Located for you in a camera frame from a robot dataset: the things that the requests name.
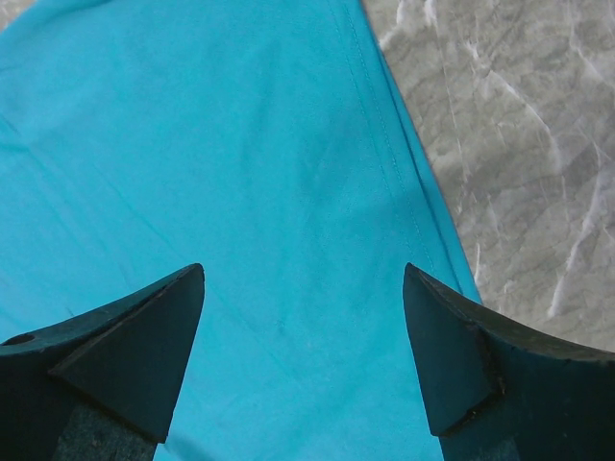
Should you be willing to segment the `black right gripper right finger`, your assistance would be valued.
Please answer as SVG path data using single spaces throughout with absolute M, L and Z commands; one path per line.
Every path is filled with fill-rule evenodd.
M 526 327 L 405 269 L 406 327 L 447 460 L 611 460 L 614 355 Z

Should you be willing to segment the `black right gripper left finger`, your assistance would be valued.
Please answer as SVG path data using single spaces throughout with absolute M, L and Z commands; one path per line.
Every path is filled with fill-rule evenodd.
M 194 263 L 2 342 L 2 459 L 153 459 L 169 433 L 204 298 L 204 269 Z

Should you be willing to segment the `turquoise t shirt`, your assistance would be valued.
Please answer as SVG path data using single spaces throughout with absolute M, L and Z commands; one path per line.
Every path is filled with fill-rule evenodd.
M 1 35 L 1 333 L 190 263 L 159 460 L 438 460 L 405 267 L 479 295 L 358 1 L 39 1 Z

